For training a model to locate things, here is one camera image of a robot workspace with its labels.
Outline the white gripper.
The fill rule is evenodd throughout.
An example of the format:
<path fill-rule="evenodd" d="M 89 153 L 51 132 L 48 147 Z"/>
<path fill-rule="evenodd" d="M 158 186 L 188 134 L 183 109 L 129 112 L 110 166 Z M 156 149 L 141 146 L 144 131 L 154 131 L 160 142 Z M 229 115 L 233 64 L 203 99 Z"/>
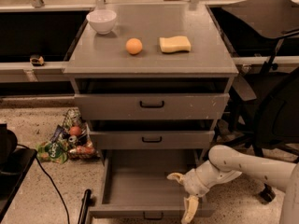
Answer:
<path fill-rule="evenodd" d="M 190 224 L 197 212 L 198 198 L 204 197 L 209 192 L 207 172 L 200 168 L 191 169 L 185 175 L 171 173 L 167 179 L 177 181 L 180 185 L 183 184 L 185 190 L 190 194 L 188 198 L 184 198 L 185 211 L 181 219 L 181 224 Z"/>

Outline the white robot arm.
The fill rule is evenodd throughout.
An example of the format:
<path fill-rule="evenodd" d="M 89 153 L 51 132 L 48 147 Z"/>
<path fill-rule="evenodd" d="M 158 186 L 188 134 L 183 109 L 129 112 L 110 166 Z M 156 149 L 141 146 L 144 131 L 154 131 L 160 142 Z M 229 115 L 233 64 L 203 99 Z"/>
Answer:
<path fill-rule="evenodd" d="M 285 193 L 279 224 L 295 224 L 299 220 L 299 164 L 271 160 L 240 153 L 231 147 L 216 145 L 208 152 L 208 160 L 186 174 L 172 173 L 189 194 L 184 199 L 182 224 L 189 224 L 198 209 L 199 199 L 212 187 L 230 182 L 242 174 L 261 180 Z"/>

